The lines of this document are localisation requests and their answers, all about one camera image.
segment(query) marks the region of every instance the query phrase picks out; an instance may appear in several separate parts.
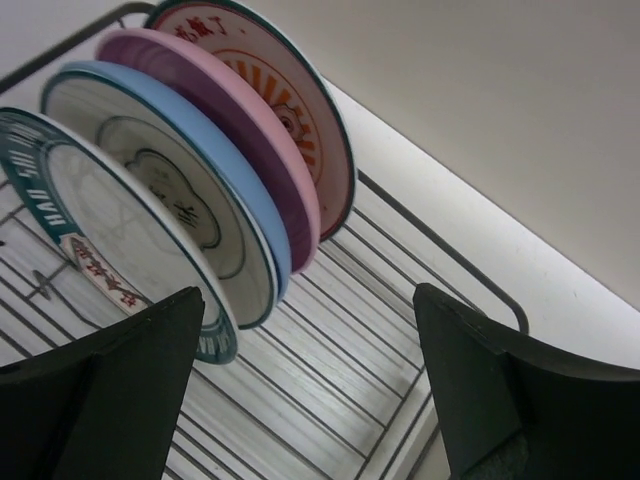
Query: wire rack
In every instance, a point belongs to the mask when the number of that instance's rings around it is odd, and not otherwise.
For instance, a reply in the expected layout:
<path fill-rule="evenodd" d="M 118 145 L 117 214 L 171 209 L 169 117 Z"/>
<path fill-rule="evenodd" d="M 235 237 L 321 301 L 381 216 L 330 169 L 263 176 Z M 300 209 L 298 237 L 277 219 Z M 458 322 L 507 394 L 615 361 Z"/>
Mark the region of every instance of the wire rack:
<path fill-rule="evenodd" d="M 109 12 L 1 79 L 0 94 L 149 8 L 136 2 Z M 363 172 L 359 183 L 345 228 L 293 278 L 269 321 L 241 332 L 238 360 L 194 365 L 164 478 L 413 478 L 438 432 L 414 323 L 416 284 L 438 285 L 478 310 L 500 302 L 527 331 L 524 311 L 504 291 Z M 424 235 L 421 253 L 388 233 L 399 222 Z M 434 255 L 446 256 L 465 280 L 430 266 Z M 470 281 L 480 289 L 470 290 Z M 0 172 L 0 363 L 122 318 Z"/>

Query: plate rim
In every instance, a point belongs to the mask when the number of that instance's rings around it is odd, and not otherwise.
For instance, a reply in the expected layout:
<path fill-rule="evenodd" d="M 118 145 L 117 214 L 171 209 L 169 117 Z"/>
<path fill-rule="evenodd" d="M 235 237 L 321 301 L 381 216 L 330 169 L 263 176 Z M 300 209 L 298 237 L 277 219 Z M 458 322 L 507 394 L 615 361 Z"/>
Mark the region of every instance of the plate rim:
<path fill-rule="evenodd" d="M 273 22 L 270 22 L 266 16 L 259 14 L 255 10 L 241 5 L 233 0 L 164 0 L 157 5 L 149 12 L 149 15 L 144 21 L 143 27 L 148 29 L 153 29 L 153 23 L 156 22 L 162 15 L 164 15 L 168 10 L 172 8 L 176 8 L 179 6 L 188 6 L 189 4 L 211 4 L 220 7 L 226 7 L 231 10 L 237 10 L 241 15 L 245 15 L 249 17 L 249 19 L 255 21 L 262 28 L 267 30 L 270 34 L 276 37 L 290 53 L 300 62 L 300 64 L 307 70 L 313 79 L 315 85 L 318 87 L 320 93 L 324 96 L 327 104 L 329 105 L 329 109 L 333 113 L 333 117 L 338 124 L 338 130 L 340 131 L 340 136 L 342 137 L 342 141 L 345 145 L 345 153 L 347 156 L 347 167 L 349 170 L 349 192 L 347 195 L 347 203 L 343 207 L 338 220 L 327 230 L 327 232 L 320 231 L 320 242 L 325 242 L 331 238 L 333 238 L 347 223 L 349 216 L 353 212 L 353 208 L 355 206 L 355 194 L 356 194 L 356 186 L 358 183 L 358 168 L 356 167 L 355 158 L 353 155 L 353 148 L 351 146 L 351 142 L 349 141 L 349 134 L 347 132 L 347 126 L 342 118 L 342 114 L 338 109 L 336 101 L 327 88 L 324 79 L 320 75 L 320 72 L 313 66 L 313 64 L 306 58 L 306 56 L 302 53 L 302 51 L 293 43 L 291 39 L 289 39 Z"/>
<path fill-rule="evenodd" d="M 91 64 L 95 64 L 95 63 L 107 64 L 108 62 L 101 62 L 101 61 L 98 61 L 98 60 L 87 60 L 87 61 L 69 62 L 69 63 L 64 64 L 61 67 L 61 69 L 58 72 L 56 72 L 54 75 L 52 75 L 47 80 L 47 82 L 45 83 L 45 85 L 44 85 L 44 87 L 42 89 L 41 97 L 40 97 L 40 111 L 46 115 L 46 105 L 47 105 L 47 101 L 49 99 L 51 91 L 53 90 L 53 88 L 55 88 L 56 85 L 58 85 L 59 83 L 64 81 L 64 79 L 66 77 L 89 78 L 89 79 L 92 79 L 92 80 L 97 80 L 97 81 L 99 81 L 101 83 L 107 83 L 107 84 L 111 85 L 113 88 L 116 88 L 117 90 L 122 91 L 127 96 L 134 98 L 136 101 L 140 102 L 146 108 L 150 109 L 154 114 L 158 115 L 158 117 L 161 118 L 168 125 L 170 125 L 174 129 L 174 131 L 176 133 L 179 133 L 180 137 L 185 142 L 187 142 L 187 144 L 196 153 L 199 154 L 199 156 L 203 160 L 203 163 L 205 163 L 207 165 L 207 167 L 209 167 L 212 170 L 212 174 L 215 175 L 215 176 L 221 177 L 221 179 L 222 179 L 221 183 L 223 184 L 225 190 L 230 195 L 230 197 L 233 199 L 233 201 L 236 202 L 237 207 L 242 212 L 242 215 L 245 216 L 245 220 L 246 220 L 247 224 L 249 225 L 253 236 L 257 239 L 257 243 L 261 246 L 261 248 L 260 248 L 261 255 L 265 258 L 265 264 L 267 266 L 269 265 L 268 255 L 272 256 L 272 261 L 273 261 L 274 269 L 275 269 L 275 275 L 274 276 L 269 275 L 269 283 L 270 283 L 270 288 L 273 291 L 275 291 L 275 295 L 272 294 L 272 295 L 269 296 L 269 298 L 270 298 L 269 307 L 265 310 L 265 313 L 260 318 L 258 318 L 257 320 L 255 320 L 255 321 L 253 321 L 251 323 L 238 325 L 238 328 L 240 330 L 247 330 L 247 329 L 252 329 L 252 328 L 255 328 L 255 327 L 258 327 L 258 326 L 262 325 L 269 318 L 271 313 L 275 310 L 279 300 L 281 300 L 282 297 L 284 297 L 284 294 L 286 293 L 286 289 L 287 289 L 287 286 L 288 286 L 289 274 L 286 274 L 286 275 L 284 273 L 282 274 L 283 278 L 286 276 L 286 281 L 284 281 L 282 283 L 282 289 L 280 289 L 279 288 L 280 285 L 278 285 L 278 283 L 280 282 L 280 276 L 281 275 L 279 274 L 279 271 L 280 271 L 281 265 L 278 262 L 276 262 L 275 256 L 272 253 L 271 245 L 270 245 L 268 239 L 266 238 L 266 236 L 262 234 L 261 226 L 260 226 L 260 224 L 258 224 L 258 221 L 254 218 L 255 216 L 248 209 L 248 207 L 246 207 L 245 202 L 239 197 L 239 195 L 235 192 L 235 190 L 233 188 L 231 188 L 231 186 L 230 186 L 231 183 L 227 179 L 226 175 L 223 172 L 218 171 L 217 164 L 215 163 L 215 161 L 209 159 L 208 155 L 203 155 L 202 148 L 200 148 L 198 145 L 196 145 L 194 143 L 194 141 L 191 139 L 191 136 L 188 135 L 188 133 L 184 132 L 184 129 L 177 128 L 177 126 L 175 124 L 175 121 L 173 121 L 170 116 L 168 116 L 165 113 L 159 111 L 158 108 L 156 108 L 154 105 L 152 105 L 146 99 L 144 99 L 139 93 L 137 93 L 135 91 L 131 91 L 131 89 L 128 88 L 128 86 L 123 85 L 121 83 L 118 83 L 118 82 L 114 81 L 114 79 L 112 79 L 112 78 L 109 78 L 109 76 L 110 76 L 109 73 L 107 73 L 107 74 L 97 73 L 97 72 L 95 72 L 93 70 L 90 70 L 90 69 L 79 68 L 79 66 L 91 65 Z M 144 75 L 143 73 L 138 72 L 137 70 L 131 69 L 131 68 L 126 67 L 126 66 L 117 65 L 117 64 L 109 64 L 109 65 L 112 65 L 112 66 L 115 66 L 115 67 L 118 67 L 118 68 L 121 68 L 121 69 L 131 70 L 131 71 L 135 72 L 137 75 Z M 155 79 L 152 79 L 152 80 L 154 82 L 157 82 L 158 84 L 162 85 L 163 88 L 169 89 L 169 87 L 166 87 L 165 85 L 161 84 L 161 82 L 158 82 Z M 181 96 L 179 96 L 179 94 L 177 94 L 177 93 L 175 93 L 173 91 L 171 91 L 171 92 L 176 97 L 179 97 L 181 99 L 181 101 L 183 100 L 183 101 L 186 102 L 186 100 L 184 100 Z M 193 107 L 191 104 L 189 104 L 189 106 L 192 107 L 193 109 L 197 110 L 196 107 Z M 220 131 L 220 134 L 224 138 L 227 138 L 226 135 L 224 135 L 224 133 L 222 131 Z M 289 265 L 290 265 L 291 254 L 288 253 L 285 256 L 288 257 Z"/>
<path fill-rule="evenodd" d="M 43 113 L 34 113 L 28 110 L 16 108 L 16 107 L 0 107 L 0 116 L 5 112 L 11 113 L 13 115 L 19 115 L 19 116 L 31 118 L 32 120 L 36 120 L 40 124 L 43 124 L 50 129 L 53 129 L 58 135 L 64 137 L 69 145 L 72 145 L 73 147 L 83 152 L 93 163 L 98 165 L 102 170 L 104 170 L 107 174 L 109 174 L 116 182 L 118 182 L 128 192 L 128 194 L 130 194 L 137 201 L 137 203 L 140 206 L 142 206 L 142 208 L 144 208 L 147 211 L 149 215 L 153 217 L 153 219 L 162 227 L 162 229 L 167 233 L 167 235 L 169 235 L 172 241 L 178 246 L 178 248 L 187 258 L 191 266 L 196 270 L 201 280 L 204 281 L 209 292 L 211 293 L 213 298 L 218 302 L 219 308 L 223 312 L 223 316 L 226 317 L 229 325 L 231 326 L 231 331 L 233 332 L 233 335 L 234 335 L 233 340 L 234 340 L 235 351 L 233 352 L 233 355 L 231 355 L 230 358 L 228 358 L 226 361 L 219 362 L 219 363 L 211 363 L 210 361 L 207 361 L 203 358 L 198 358 L 197 355 L 196 355 L 196 358 L 200 361 L 203 361 L 211 365 L 227 365 L 232 361 L 234 361 L 238 356 L 239 350 L 240 350 L 239 349 L 240 335 L 238 332 L 238 326 L 235 321 L 235 317 L 233 315 L 233 310 L 228 305 L 228 300 L 224 295 L 224 290 L 222 289 L 222 286 L 219 284 L 219 281 L 215 273 L 208 266 L 207 260 L 200 253 L 200 250 L 195 246 L 195 244 L 190 239 L 190 237 L 186 233 L 183 233 L 181 231 L 181 227 L 176 223 L 176 221 L 170 215 L 165 214 L 163 212 L 163 208 L 161 208 L 161 204 L 159 203 L 159 200 L 155 199 L 150 192 L 147 192 L 142 185 L 138 185 L 137 180 L 133 177 L 133 175 L 128 174 L 128 172 L 123 167 L 121 167 L 121 165 L 118 164 L 115 160 L 111 159 L 111 157 L 106 152 L 103 152 L 97 146 L 91 144 L 90 142 L 82 138 L 80 135 L 75 134 L 71 129 L 69 129 L 68 127 L 65 127 L 60 122 L 57 122 L 56 120 L 50 117 L 47 117 Z M 50 157 L 46 156 L 42 158 L 40 161 L 46 166 L 50 161 Z M 9 160 L 6 158 L 6 156 L 2 155 L 0 156 L 0 164 L 4 164 L 4 163 L 9 163 Z M 3 166 L 3 170 L 5 171 L 5 174 L 7 175 L 7 177 L 9 177 L 9 179 L 11 179 L 11 177 L 14 176 L 11 169 L 7 169 Z M 50 188 L 52 188 L 55 192 L 57 192 L 57 190 L 55 189 L 55 186 L 52 183 L 49 183 L 49 182 L 47 183 Z M 25 207 L 34 216 L 34 218 L 36 219 L 38 224 L 41 226 L 41 228 L 45 231 L 45 233 L 49 236 L 49 238 L 51 238 L 54 241 L 57 248 L 61 249 L 60 243 L 58 241 L 59 239 L 56 238 L 57 235 L 53 234 L 50 228 L 47 225 L 43 224 L 43 222 L 41 221 L 43 217 L 42 215 L 38 214 L 40 210 L 38 210 L 37 208 L 31 205 L 32 199 L 25 198 L 25 195 L 23 193 L 24 188 L 21 185 L 21 182 L 11 181 L 11 185 L 16 190 L 16 193 L 20 196 Z M 75 229 L 78 232 L 82 233 L 84 238 L 91 241 L 89 236 L 86 235 L 86 233 L 82 230 L 82 228 L 77 224 L 74 217 L 71 216 L 70 213 L 68 213 L 68 215 L 73 221 L 75 225 Z M 69 258 L 66 252 L 62 251 L 62 254 L 65 256 L 65 258 Z M 218 285 L 219 291 L 216 291 L 216 289 L 214 288 L 215 284 Z M 201 338 L 202 332 L 203 332 L 203 327 L 201 327 L 200 329 L 199 338 Z"/>
<path fill-rule="evenodd" d="M 283 165 L 283 167 L 287 171 L 287 174 L 290 176 L 292 183 L 295 185 L 297 196 L 299 198 L 299 203 L 302 205 L 302 208 L 305 211 L 305 216 L 308 219 L 306 223 L 310 232 L 309 244 L 311 248 L 307 252 L 305 252 L 306 258 L 304 263 L 302 263 L 297 267 L 294 266 L 292 263 L 293 274 L 304 271 L 315 258 L 315 255 L 317 254 L 318 246 L 320 243 L 320 236 L 321 236 L 320 205 L 318 202 L 318 196 L 316 194 L 315 185 L 313 184 L 313 180 L 311 179 L 311 176 L 308 174 L 306 165 L 304 165 L 304 160 L 302 159 L 300 150 L 296 146 L 295 142 L 293 141 L 289 133 L 284 129 L 284 127 L 278 120 L 277 116 L 275 115 L 275 112 L 271 109 L 271 107 L 248 83 L 244 82 L 242 77 L 237 75 L 233 70 L 231 70 L 227 65 L 224 64 L 224 62 L 222 62 L 216 56 L 211 55 L 209 52 L 206 52 L 205 50 L 199 48 L 197 45 L 194 45 L 189 42 L 184 42 L 178 39 L 177 37 L 174 37 L 173 35 L 161 32 L 159 30 L 142 28 L 142 27 L 132 27 L 132 28 L 118 29 L 118 30 L 113 30 L 111 32 L 108 32 L 98 42 L 98 45 L 94 50 L 94 57 L 97 60 L 104 61 L 99 58 L 101 52 L 108 46 L 110 41 L 118 40 L 118 39 L 129 39 L 129 40 L 140 39 L 140 40 L 149 41 L 154 43 L 156 46 L 165 48 L 171 51 L 173 54 L 180 56 L 182 59 L 189 62 L 189 64 L 192 65 L 195 69 L 197 69 L 198 71 L 206 75 L 211 82 L 214 82 L 220 89 L 225 91 L 225 93 L 229 96 L 230 99 L 233 100 L 233 102 L 238 106 L 238 108 L 242 110 L 244 114 L 250 119 L 250 121 L 252 121 L 254 125 L 258 127 L 258 129 L 262 133 L 263 138 L 270 145 L 271 149 L 276 154 L 276 156 L 280 159 L 280 163 Z M 184 43 L 184 45 L 181 47 L 178 47 L 178 45 L 176 45 L 174 41 Z M 181 48 L 191 49 L 192 52 L 185 53 L 181 51 Z M 217 67 L 214 69 L 215 74 L 212 74 L 206 68 L 206 65 L 203 66 L 202 64 L 200 64 L 199 62 L 201 61 L 212 61 L 212 64 L 215 64 L 215 67 Z M 221 67 L 224 67 L 225 69 L 227 69 L 228 72 L 221 71 Z M 240 82 L 232 82 L 232 78 L 231 78 L 232 76 L 238 77 Z M 247 101 L 245 100 L 244 95 L 251 95 L 254 98 Z M 254 114 L 253 108 L 248 108 L 249 102 L 255 103 L 255 101 L 258 101 L 258 100 L 260 102 L 260 105 L 264 104 L 264 107 L 262 106 L 259 107 L 263 109 L 263 112 L 261 113 L 271 114 L 274 117 L 273 124 L 266 125 L 266 128 L 264 128 L 265 122 L 260 121 L 257 118 L 258 115 Z M 282 128 L 283 130 L 282 134 L 279 134 L 276 131 L 277 127 Z M 282 140 L 290 142 L 290 145 L 281 147 L 280 142 Z M 282 161 L 283 157 L 289 158 L 291 154 L 294 152 L 300 157 L 299 160 L 300 160 L 301 167 L 296 167 L 295 165 L 293 165 L 294 162 L 291 162 L 291 161 Z M 304 185 L 302 185 L 302 183 L 304 183 L 305 180 L 300 180 L 300 176 L 302 175 L 308 175 L 309 177 L 307 188 L 310 188 L 313 191 L 313 199 L 311 201 L 309 201 L 309 196 L 300 193 L 301 190 L 304 190 L 305 188 Z M 314 209 L 317 210 L 315 215 L 315 217 L 317 218 L 316 222 L 312 221 L 312 219 L 314 218 L 314 215 L 310 211 Z"/>

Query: plate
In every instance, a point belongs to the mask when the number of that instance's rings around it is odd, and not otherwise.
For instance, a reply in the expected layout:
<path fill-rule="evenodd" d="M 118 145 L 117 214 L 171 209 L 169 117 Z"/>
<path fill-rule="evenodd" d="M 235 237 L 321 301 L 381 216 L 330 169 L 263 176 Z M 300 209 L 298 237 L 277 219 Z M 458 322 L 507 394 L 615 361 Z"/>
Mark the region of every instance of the plate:
<path fill-rule="evenodd" d="M 226 364 L 236 357 L 235 320 L 220 282 L 121 165 L 46 116 L 15 108 L 0 108 L 0 164 L 49 237 L 127 315 L 197 286 L 205 313 L 196 358 Z"/>
<path fill-rule="evenodd" d="M 110 32 L 96 59 L 164 83 L 213 121 L 249 161 L 273 199 L 289 237 L 293 273 L 313 260 L 320 207 L 300 151 L 267 103 L 213 55 L 175 36 L 131 28 Z"/>
<path fill-rule="evenodd" d="M 356 168 L 335 101 L 300 50 L 263 16 L 230 0 L 167 0 L 144 26 L 212 53 L 273 108 L 316 186 L 321 240 L 333 236 L 353 207 Z"/>
<path fill-rule="evenodd" d="M 64 65 L 46 83 L 41 110 L 124 165 L 173 213 L 218 275 L 239 328 L 267 319 L 291 274 L 287 234 L 220 129 L 157 80 L 99 61 Z"/>

